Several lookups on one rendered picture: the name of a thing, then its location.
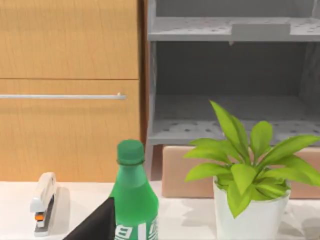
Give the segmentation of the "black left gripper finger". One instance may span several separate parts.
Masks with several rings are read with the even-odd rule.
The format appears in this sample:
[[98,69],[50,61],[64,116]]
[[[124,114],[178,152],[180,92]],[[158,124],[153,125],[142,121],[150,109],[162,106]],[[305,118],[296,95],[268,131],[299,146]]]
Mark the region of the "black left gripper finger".
[[109,197],[63,240],[114,240],[115,203]]

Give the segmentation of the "green bottle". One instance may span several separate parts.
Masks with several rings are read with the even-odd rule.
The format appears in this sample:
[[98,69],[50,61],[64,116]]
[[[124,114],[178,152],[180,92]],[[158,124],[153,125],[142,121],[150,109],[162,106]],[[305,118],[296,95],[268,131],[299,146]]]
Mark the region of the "green bottle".
[[114,240],[158,240],[159,200],[147,178],[144,145],[135,139],[117,145]]

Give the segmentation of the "white stapler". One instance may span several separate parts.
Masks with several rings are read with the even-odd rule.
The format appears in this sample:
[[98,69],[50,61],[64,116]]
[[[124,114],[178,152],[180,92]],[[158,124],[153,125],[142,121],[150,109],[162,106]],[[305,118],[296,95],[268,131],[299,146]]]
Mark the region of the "white stapler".
[[46,237],[49,235],[56,191],[56,174],[54,172],[43,173],[38,179],[29,207],[30,212],[34,214],[35,237]]

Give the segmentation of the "wooden cupboard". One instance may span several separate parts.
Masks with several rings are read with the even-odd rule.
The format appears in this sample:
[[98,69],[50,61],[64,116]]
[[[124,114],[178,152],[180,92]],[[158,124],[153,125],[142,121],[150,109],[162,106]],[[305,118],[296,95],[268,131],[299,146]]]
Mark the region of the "wooden cupboard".
[[0,181],[113,182],[142,139],[146,0],[0,0]]

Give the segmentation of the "green plant in white pot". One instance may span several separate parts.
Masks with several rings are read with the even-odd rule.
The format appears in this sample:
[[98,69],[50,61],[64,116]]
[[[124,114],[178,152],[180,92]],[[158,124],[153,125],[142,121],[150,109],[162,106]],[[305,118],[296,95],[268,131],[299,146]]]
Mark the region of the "green plant in white pot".
[[320,187],[320,172],[297,156],[320,135],[290,136],[271,145],[273,127],[259,121],[246,133],[238,118],[211,105],[224,139],[191,141],[186,158],[205,159],[187,182],[212,178],[217,240],[276,240],[292,182]]

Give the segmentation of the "wooden cupboard door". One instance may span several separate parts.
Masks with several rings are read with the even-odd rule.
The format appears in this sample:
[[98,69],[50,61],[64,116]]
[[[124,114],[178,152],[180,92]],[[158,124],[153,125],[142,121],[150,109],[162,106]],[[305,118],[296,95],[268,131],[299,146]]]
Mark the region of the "wooden cupboard door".
[[0,78],[138,77],[138,0],[0,0]]

